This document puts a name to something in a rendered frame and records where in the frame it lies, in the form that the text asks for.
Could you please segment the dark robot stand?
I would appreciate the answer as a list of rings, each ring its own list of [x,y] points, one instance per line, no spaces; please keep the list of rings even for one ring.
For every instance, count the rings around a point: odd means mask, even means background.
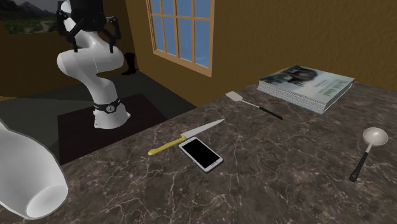
[[[66,164],[166,121],[166,117],[143,94],[125,97],[122,102],[130,118],[115,129],[96,129],[92,106],[59,115],[59,163]]]

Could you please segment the landscape wall picture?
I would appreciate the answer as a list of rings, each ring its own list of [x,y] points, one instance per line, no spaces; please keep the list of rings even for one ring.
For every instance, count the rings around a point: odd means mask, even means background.
[[[0,23],[7,34],[58,31],[58,0],[0,0]]]

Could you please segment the black boot-shaped object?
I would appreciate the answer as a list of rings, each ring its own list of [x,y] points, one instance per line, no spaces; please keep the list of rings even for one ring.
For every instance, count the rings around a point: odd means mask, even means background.
[[[138,69],[135,66],[136,55],[134,53],[127,52],[124,54],[124,57],[128,65],[128,69],[125,72],[123,72],[122,75],[135,74],[138,71]]]

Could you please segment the white smartphone with black screen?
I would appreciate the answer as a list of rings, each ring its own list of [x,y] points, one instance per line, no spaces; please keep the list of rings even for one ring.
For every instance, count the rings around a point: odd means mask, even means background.
[[[192,137],[178,145],[179,149],[188,156],[204,173],[210,173],[224,159],[197,137]]]

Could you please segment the thick paperback book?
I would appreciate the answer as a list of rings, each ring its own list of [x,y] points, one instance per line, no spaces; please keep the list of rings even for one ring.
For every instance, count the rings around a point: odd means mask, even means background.
[[[348,76],[295,65],[261,78],[258,90],[322,115],[353,83]]]

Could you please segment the yellow handled kitchen knife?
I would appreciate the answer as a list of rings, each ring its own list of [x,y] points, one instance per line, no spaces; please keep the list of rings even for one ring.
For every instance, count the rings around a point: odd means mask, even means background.
[[[216,120],[214,122],[207,123],[205,125],[202,125],[202,126],[199,126],[197,128],[194,128],[192,130],[189,130],[187,132],[184,132],[184,133],[180,134],[180,138],[178,138],[176,140],[173,140],[173,141],[171,141],[169,143],[166,143],[163,146],[160,146],[158,148],[151,149],[148,152],[148,155],[149,156],[155,155],[155,154],[157,154],[157,153],[159,153],[159,152],[161,152],[161,151],[163,151],[163,150],[165,150],[167,148],[170,148],[171,146],[174,146],[174,145],[176,145],[178,143],[182,143],[183,141],[187,140],[188,138],[191,138],[191,137],[197,135],[198,133],[201,133],[201,132],[203,132],[203,131],[205,131],[207,129],[210,129],[211,127],[213,127],[213,126],[215,126],[215,125],[217,125],[217,124],[219,124],[219,123],[221,123],[223,121],[224,121],[224,119]]]

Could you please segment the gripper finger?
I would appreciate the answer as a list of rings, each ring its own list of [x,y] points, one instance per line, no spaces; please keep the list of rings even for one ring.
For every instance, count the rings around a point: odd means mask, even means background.
[[[109,51],[110,53],[114,53],[113,47],[116,44],[116,40],[121,38],[120,26],[116,17],[106,17],[106,22],[114,26],[115,34],[111,34],[105,27],[101,32],[109,38]]]
[[[58,23],[58,32],[61,36],[65,36],[67,41],[72,44],[73,50],[75,53],[78,53],[78,45],[76,44],[75,36],[82,30],[82,27],[85,23],[85,19],[81,19],[70,31],[67,31],[65,27],[65,20],[69,18],[66,12],[61,9],[57,10],[57,23]]]

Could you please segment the wooden framed window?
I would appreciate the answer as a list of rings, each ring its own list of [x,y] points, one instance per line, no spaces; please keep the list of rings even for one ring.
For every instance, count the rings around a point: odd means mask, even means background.
[[[153,53],[212,76],[215,0],[146,0]]]

